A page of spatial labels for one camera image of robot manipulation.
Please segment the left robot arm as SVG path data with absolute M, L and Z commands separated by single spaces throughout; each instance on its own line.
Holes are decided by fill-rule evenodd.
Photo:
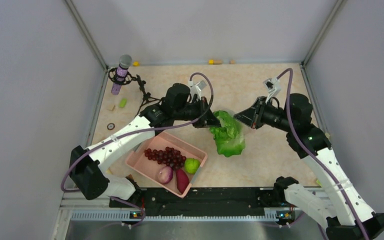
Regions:
M 106 173 L 107 169 L 121 156 L 134 147 L 168 129 L 175 129 L 176 121 L 182 127 L 219 127 L 220 121 L 211 112 L 213 98 L 201 96 L 201 90 L 212 85 L 208 81 L 173 84 L 160 103 L 142 110 L 129 124 L 100 143 L 83 148 L 76 146 L 70 154 L 66 174 L 77 186 L 86 200 L 102 195 L 120 198 L 127 206 L 134 207 L 140 202 L 140 193 L 131 180 Z

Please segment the green lime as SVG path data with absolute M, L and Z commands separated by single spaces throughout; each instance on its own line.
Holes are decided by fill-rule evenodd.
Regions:
M 184 161 L 184 170 L 188 174 L 195 174 L 200 167 L 201 162 L 195 158 L 187 158 Z

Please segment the dark red grapes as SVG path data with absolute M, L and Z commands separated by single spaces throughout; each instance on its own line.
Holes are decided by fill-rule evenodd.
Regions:
M 148 160 L 155 161 L 159 165 L 171 167 L 174 170 L 183 168 L 187 159 L 180 150 L 169 146 L 164 149 L 147 148 L 143 153 Z

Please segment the red onion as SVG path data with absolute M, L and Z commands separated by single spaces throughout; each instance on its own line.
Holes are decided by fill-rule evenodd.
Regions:
M 157 173 L 157 181 L 160 184 L 166 185 L 173 179 L 174 171 L 170 166 L 162 167 Z

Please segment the red sweet potato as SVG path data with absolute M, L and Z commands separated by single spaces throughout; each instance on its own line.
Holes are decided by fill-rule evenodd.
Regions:
M 189 178 L 187 174 L 180 168 L 175 171 L 175 174 L 176 174 L 176 187 L 178 191 L 181 194 L 183 194 L 190 183 Z

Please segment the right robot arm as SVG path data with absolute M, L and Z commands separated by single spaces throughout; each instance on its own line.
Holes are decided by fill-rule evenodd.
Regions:
M 313 106 L 300 93 L 276 107 L 265 96 L 234 115 L 252 129 L 265 125 L 286 132 L 288 145 L 320 181 L 329 202 L 306 190 L 293 177 L 278 177 L 273 200 L 292 204 L 316 221 L 330 240 L 373 240 L 384 231 L 384 213 L 375 212 L 357 192 L 339 164 L 325 133 L 312 123 Z

